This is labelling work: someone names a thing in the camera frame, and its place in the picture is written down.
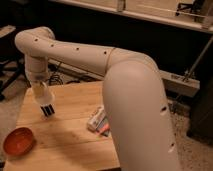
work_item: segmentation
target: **terracotta bowl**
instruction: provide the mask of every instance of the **terracotta bowl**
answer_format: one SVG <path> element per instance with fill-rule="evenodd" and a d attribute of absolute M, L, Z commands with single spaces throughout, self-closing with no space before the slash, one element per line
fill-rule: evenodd
<path fill-rule="evenodd" d="M 21 127 L 12 131 L 4 140 L 3 149 L 9 156 L 20 156 L 31 150 L 35 142 L 32 131 Z"/>

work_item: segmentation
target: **screw hole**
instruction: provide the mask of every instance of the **screw hole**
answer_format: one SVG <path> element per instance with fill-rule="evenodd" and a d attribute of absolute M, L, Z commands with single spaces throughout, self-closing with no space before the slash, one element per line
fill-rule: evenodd
<path fill-rule="evenodd" d="M 170 148 L 169 148 L 168 153 L 172 153 L 172 152 L 174 151 L 174 149 L 175 149 L 175 143 L 172 143 L 172 144 L 170 145 Z"/>
<path fill-rule="evenodd" d="M 167 110 L 167 108 L 166 108 L 166 106 L 165 107 L 163 107 L 162 109 L 161 109 L 161 112 L 164 112 L 164 111 L 166 111 Z"/>

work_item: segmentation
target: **wooden tabletop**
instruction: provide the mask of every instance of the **wooden tabletop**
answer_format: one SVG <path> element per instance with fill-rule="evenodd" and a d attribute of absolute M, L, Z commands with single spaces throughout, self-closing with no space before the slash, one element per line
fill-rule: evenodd
<path fill-rule="evenodd" d="M 44 117 L 28 89 L 17 127 L 30 128 L 33 149 L 20 158 L 7 159 L 4 171 L 88 171 L 119 167 L 111 137 L 86 129 L 86 122 L 102 104 L 102 82 L 52 86 L 55 114 Z"/>

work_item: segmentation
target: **white tube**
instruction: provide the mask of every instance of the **white tube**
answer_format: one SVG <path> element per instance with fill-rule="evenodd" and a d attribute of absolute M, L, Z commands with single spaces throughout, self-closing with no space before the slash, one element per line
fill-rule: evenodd
<path fill-rule="evenodd" d="M 36 29 L 18 33 L 15 38 L 17 48 L 31 57 L 47 57 L 105 75 L 107 60 L 113 47 L 60 42 L 53 40 L 48 34 L 40 35 L 41 30 L 42 28 L 38 33 Z"/>
<path fill-rule="evenodd" d="M 53 103 L 55 96 L 49 90 L 48 86 L 44 82 L 31 83 L 33 94 L 36 102 L 40 107 L 49 106 Z"/>
<path fill-rule="evenodd" d="M 103 100 L 123 171 L 181 170 L 156 66 L 139 58 L 113 65 L 104 80 Z"/>

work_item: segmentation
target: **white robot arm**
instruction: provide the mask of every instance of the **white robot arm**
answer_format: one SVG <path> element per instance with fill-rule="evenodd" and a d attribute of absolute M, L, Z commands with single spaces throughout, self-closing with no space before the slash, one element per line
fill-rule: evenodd
<path fill-rule="evenodd" d="M 162 79 L 145 54 L 124 49 L 54 40 L 46 27 L 15 38 L 25 54 L 25 70 L 45 115 L 54 112 L 44 84 L 48 58 L 105 76 L 103 101 L 124 171 L 180 171 Z"/>

